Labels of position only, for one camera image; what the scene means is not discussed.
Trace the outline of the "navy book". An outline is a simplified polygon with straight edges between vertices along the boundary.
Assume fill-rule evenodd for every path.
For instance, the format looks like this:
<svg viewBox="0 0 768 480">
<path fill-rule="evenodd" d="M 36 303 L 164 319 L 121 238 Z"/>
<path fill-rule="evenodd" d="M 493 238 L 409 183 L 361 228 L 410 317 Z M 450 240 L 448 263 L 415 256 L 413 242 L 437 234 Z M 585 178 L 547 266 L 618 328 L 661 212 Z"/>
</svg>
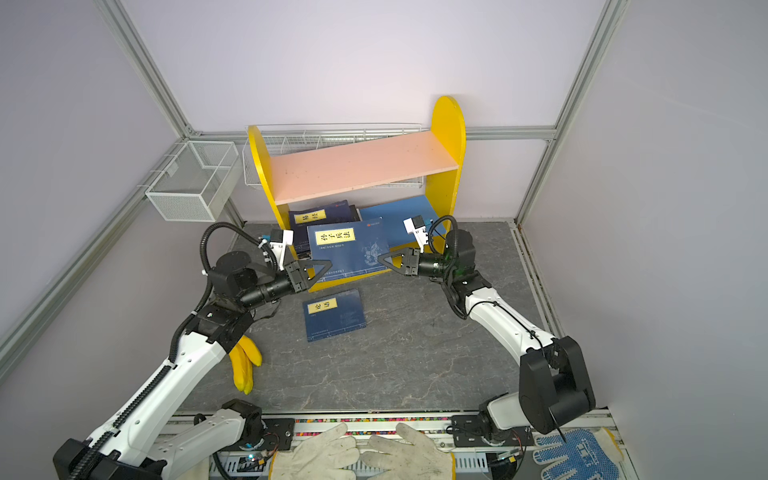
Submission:
<svg viewBox="0 0 768 480">
<path fill-rule="evenodd" d="M 307 229 L 313 260 L 328 260 L 330 270 L 318 282 L 330 284 L 385 272 L 378 257 L 390 247 L 381 217 L 372 220 L 312 225 Z"/>
<path fill-rule="evenodd" d="M 308 342 L 346 334 L 367 326 L 358 289 L 345 290 L 303 303 Z"/>
<path fill-rule="evenodd" d="M 356 207 L 349 204 L 347 200 L 311 207 L 307 210 L 289 212 L 289 221 L 295 243 L 308 241 L 309 226 L 347 223 L 359 220 Z"/>
</svg>

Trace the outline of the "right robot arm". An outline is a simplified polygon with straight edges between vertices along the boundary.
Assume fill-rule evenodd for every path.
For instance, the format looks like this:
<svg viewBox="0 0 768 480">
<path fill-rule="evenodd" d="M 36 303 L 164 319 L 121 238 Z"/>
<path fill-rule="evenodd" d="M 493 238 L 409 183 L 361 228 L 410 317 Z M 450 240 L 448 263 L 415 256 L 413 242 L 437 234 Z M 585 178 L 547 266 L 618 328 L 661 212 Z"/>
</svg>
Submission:
<svg viewBox="0 0 768 480">
<path fill-rule="evenodd" d="M 432 224 L 416 216 L 403 224 L 418 245 L 382 254 L 379 263 L 439 284 L 453 313 L 487 330 L 519 367 L 517 391 L 484 402 L 464 435 L 500 444 L 525 424 L 548 434 L 595 408 L 580 345 L 536 326 L 502 299 L 477 270 L 473 237 L 453 216 Z"/>
</svg>

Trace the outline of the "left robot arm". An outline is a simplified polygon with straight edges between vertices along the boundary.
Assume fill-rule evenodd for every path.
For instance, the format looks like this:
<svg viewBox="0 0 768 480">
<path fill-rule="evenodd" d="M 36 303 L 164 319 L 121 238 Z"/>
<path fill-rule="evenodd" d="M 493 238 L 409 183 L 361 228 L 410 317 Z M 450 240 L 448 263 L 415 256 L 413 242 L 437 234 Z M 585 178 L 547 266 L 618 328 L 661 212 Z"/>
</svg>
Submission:
<svg viewBox="0 0 768 480">
<path fill-rule="evenodd" d="M 248 253 L 231 251 L 212 263 L 208 241 L 228 229 L 266 255 L 253 265 Z M 198 305 L 177 327 L 169 354 L 143 386 L 86 439 L 68 439 L 54 454 L 61 479 L 172 479 L 228 448 L 260 448 L 278 442 L 260 407 L 231 400 L 214 415 L 161 445 L 156 439 L 202 378 L 228 355 L 244 357 L 239 342 L 255 323 L 254 309 L 310 290 L 332 267 L 329 260 L 278 262 L 270 243 L 229 222 L 206 228 L 199 244 L 206 287 Z"/>
</svg>

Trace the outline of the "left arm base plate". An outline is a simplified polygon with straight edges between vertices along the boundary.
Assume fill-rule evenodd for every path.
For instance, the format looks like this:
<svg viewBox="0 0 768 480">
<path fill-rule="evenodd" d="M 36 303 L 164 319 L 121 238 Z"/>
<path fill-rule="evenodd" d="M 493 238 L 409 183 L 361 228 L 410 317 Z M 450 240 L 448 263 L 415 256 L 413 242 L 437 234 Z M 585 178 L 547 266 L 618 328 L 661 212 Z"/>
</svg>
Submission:
<svg viewBox="0 0 768 480">
<path fill-rule="evenodd" d="M 294 438 L 296 420 L 288 417 L 262 418 L 247 424 L 241 438 L 220 452 L 288 451 Z"/>
</svg>

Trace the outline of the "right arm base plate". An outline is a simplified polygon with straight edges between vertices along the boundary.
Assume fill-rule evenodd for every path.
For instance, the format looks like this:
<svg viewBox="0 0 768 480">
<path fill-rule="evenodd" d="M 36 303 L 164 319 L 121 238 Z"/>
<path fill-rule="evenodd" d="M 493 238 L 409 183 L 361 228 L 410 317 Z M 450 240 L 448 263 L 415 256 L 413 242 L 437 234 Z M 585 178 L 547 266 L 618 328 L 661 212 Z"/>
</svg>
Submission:
<svg viewBox="0 0 768 480">
<path fill-rule="evenodd" d="M 534 445 L 529 426 L 498 430 L 481 414 L 454 415 L 446 427 L 454 445 L 460 448 L 480 447 L 528 447 Z"/>
</svg>

